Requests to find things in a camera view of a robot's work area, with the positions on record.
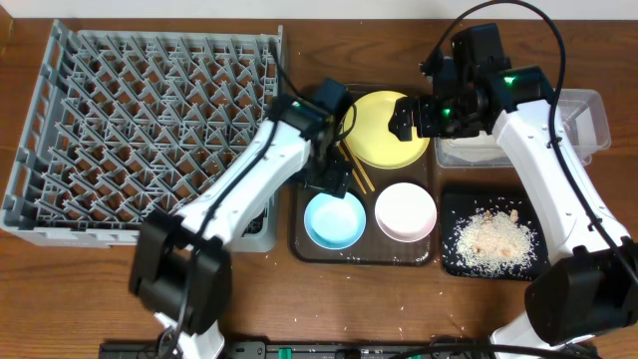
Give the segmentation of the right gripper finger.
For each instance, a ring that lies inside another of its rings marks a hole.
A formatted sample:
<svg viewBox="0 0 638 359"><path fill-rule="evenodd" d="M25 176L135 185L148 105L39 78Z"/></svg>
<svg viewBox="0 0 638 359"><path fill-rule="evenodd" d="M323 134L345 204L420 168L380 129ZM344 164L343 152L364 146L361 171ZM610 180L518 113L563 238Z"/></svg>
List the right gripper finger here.
<svg viewBox="0 0 638 359"><path fill-rule="evenodd" d="M410 142L413 139L413 121L411 119L392 117L388 129L400 142Z"/></svg>
<svg viewBox="0 0 638 359"><path fill-rule="evenodd" d="M414 111L415 98L403 97L396 101L394 115L396 117L410 117Z"/></svg>

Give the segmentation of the yellow plastic plate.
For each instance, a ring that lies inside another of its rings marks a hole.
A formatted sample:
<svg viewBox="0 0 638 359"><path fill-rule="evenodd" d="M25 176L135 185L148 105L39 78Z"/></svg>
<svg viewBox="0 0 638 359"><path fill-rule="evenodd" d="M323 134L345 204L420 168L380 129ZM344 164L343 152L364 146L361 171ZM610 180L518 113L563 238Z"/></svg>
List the yellow plastic plate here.
<svg viewBox="0 0 638 359"><path fill-rule="evenodd" d="M377 91L356 100L344 121L345 138L352 153L363 163L382 170L396 170L418 160L427 150L430 140L418 138L413 130L410 142L400 142L389 131L389 122L396 102L405 95L394 91Z"/></svg>

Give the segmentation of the white napkin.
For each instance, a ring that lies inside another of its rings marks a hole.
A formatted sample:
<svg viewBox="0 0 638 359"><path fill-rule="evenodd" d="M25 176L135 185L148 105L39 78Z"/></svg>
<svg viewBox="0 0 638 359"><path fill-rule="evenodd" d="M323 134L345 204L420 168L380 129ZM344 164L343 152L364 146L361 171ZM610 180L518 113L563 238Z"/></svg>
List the white napkin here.
<svg viewBox="0 0 638 359"><path fill-rule="evenodd" d="M485 133L474 138L443 140L443 150L447 155L470 163L492 161L504 156L494 137Z"/></svg>

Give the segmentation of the white bowl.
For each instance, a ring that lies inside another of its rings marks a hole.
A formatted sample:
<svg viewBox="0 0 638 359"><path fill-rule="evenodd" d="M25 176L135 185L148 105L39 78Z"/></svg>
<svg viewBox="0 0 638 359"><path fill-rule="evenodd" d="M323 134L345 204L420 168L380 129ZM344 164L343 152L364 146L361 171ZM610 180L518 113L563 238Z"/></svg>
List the white bowl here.
<svg viewBox="0 0 638 359"><path fill-rule="evenodd" d="M430 235L438 211L432 196L421 186L398 182L386 187L377 197L375 219L390 238L404 243Z"/></svg>

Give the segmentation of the rice and food scraps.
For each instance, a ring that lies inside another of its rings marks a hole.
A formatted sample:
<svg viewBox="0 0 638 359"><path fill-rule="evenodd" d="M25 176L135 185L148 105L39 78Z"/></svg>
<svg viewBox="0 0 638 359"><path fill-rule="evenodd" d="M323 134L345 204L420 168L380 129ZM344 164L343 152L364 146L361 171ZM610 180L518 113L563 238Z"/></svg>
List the rice and food scraps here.
<svg viewBox="0 0 638 359"><path fill-rule="evenodd" d="M459 264L471 274L496 277L515 269L530 269L536 232L518 222L518 211L485 210L460 219L454 231Z"/></svg>

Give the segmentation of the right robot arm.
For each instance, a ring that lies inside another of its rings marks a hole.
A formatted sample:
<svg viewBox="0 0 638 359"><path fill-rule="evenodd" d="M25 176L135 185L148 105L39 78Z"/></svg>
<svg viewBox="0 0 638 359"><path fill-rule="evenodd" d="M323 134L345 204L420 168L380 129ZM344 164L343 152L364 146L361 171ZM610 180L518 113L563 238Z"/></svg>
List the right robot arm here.
<svg viewBox="0 0 638 359"><path fill-rule="evenodd" d="M539 68L504 70L442 98L401 98L388 125L402 142L485 131L520 177L551 266L526 288L524 313L490 335L493 345L556 350L637 322L637 245L559 136L558 97Z"/></svg>

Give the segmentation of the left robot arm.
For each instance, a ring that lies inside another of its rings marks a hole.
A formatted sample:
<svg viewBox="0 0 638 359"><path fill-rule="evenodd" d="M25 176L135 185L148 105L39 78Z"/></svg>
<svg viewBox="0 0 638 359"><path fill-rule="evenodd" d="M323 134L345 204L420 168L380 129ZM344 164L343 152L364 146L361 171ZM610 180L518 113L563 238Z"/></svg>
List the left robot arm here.
<svg viewBox="0 0 638 359"><path fill-rule="evenodd" d="M306 100L284 94L266 110L248 148L203 194L169 215L144 220L129 291L165 323L157 358L215 358L223 347L217 321L230 299L228 245L292 178L342 198L352 168L334 147L353 108L349 93Z"/></svg>

